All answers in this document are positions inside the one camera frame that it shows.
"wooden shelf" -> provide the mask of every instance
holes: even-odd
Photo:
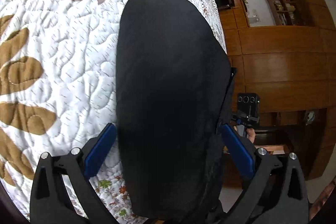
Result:
[[[273,14],[276,25],[283,25],[283,23],[280,19],[280,15],[285,16],[286,23],[287,23],[286,25],[299,25],[299,26],[304,25],[303,21],[302,21],[302,17],[299,14],[299,12],[297,11],[297,9],[295,11],[292,11],[292,13],[294,14],[294,18],[295,18],[294,19],[294,24],[293,24],[292,19],[291,19],[290,11],[288,11],[288,9],[287,9],[286,4],[293,5],[296,8],[296,2],[295,1],[284,1],[284,0],[267,0],[267,1],[268,1],[268,4],[269,4],[269,7],[271,9],[271,12]],[[280,1],[281,5],[283,7],[283,10],[277,10],[275,5],[274,5],[274,1]]]

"wooden cabinet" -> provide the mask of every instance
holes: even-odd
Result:
[[[297,111],[328,106],[327,81],[250,83],[246,92],[260,96],[261,112]]]
[[[326,54],[274,52],[243,55],[246,83],[326,80]]]
[[[318,123],[303,130],[296,143],[302,147],[295,149],[307,178],[319,177],[336,143],[336,28],[331,14],[324,0],[298,0],[309,26],[250,28],[242,1],[235,2],[233,9],[219,12],[229,60],[238,69],[232,109],[238,93],[256,92],[261,126],[302,128],[307,128],[306,111],[317,110]]]
[[[238,32],[243,54],[323,52],[323,42],[316,27],[268,26],[245,28]],[[325,40],[329,45],[330,34],[325,35]]]
[[[323,49],[328,53],[336,53],[336,31],[320,29]]]
[[[228,55],[240,55],[242,49],[240,47],[240,39],[238,30],[226,30],[224,31],[225,35],[225,44]]]

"cabinet door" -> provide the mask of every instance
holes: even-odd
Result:
[[[297,111],[328,106],[327,81],[245,84],[260,96],[260,112]]]
[[[319,29],[303,26],[268,26],[238,30],[243,54],[267,52],[323,52]],[[329,45],[331,35],[325,34]]]
[[[320,52],[243,55],[245,83],[326,80],[326,59]],[[336,62],[330,64],[336,69]]]

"white bedspread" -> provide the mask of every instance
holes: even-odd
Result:
[[[189,1],[225,48],[214,0]],[[116,45],[126,3],[0,0],[0,178],[28,219],[41,153],[68,153],[116,122]],[[120,223],[142,223],[131,210],[117,146],[90,182]],[[64,180],[76,211],[84,215]]]

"hand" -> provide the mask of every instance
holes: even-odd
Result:
[[[246,129],[246,133],[247,133],[247,138],[251,141],[251,143],[254,143],[254,140],[255,140],[255,131],[253,128],[247,128]]]

